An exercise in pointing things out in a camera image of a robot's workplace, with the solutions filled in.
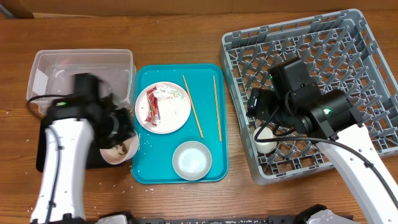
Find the red snack wrapper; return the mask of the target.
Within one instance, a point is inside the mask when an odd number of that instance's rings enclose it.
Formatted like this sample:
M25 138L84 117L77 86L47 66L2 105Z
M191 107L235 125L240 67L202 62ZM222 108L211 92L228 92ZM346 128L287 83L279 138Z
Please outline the red snack wrapper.
M149 110L147 113L146 122L150 123L153 126L157 126L160 123L160 112L158 106L158 100L155 96L155 91L157 87L153 87L147 91L147 102L149 105Z

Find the brown food scrap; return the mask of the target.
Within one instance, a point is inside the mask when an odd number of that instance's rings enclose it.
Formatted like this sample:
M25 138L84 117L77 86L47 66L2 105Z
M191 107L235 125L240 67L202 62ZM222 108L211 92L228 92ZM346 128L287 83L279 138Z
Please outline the brown food scrap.
M127 146L125 144L121 144L121 155L127 154L129 151L129 149L127 148Z

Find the pink bowl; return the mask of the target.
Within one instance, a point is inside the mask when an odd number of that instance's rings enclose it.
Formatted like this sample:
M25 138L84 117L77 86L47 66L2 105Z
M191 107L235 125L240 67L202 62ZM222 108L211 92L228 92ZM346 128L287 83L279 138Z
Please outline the pink bowl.
M135 132L133 137L117 144L111 149L101 149L102 158L111 165L118 165L131 159L139 149L139 136Z

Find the white tissue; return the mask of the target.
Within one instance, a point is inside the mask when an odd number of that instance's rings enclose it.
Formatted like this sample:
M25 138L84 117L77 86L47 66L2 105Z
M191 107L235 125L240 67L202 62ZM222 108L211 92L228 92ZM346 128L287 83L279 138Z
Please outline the white tissue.
M160 88L156 88L154 96L159 100L184 100L183 93L169 85L162 85Z

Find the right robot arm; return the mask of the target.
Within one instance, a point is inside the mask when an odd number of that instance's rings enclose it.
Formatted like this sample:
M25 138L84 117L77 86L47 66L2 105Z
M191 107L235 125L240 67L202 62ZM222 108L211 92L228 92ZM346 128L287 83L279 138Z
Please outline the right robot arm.
M253 88L247 116L262 121L256 143L310 141L342 176L369 223L397 223L397 183L359 110L336 89L325 94L295 57L268 70L273 89Z

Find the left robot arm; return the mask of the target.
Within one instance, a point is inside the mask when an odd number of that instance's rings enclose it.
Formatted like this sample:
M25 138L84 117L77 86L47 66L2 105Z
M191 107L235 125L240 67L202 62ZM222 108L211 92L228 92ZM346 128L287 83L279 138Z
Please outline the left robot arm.
M72 93L53 95L40 118L46 125L46 153L31 223L85 223L83 185L90 149L139 146L129 110L118 108L112 95L100 98L101 82L90 73L76 74Z

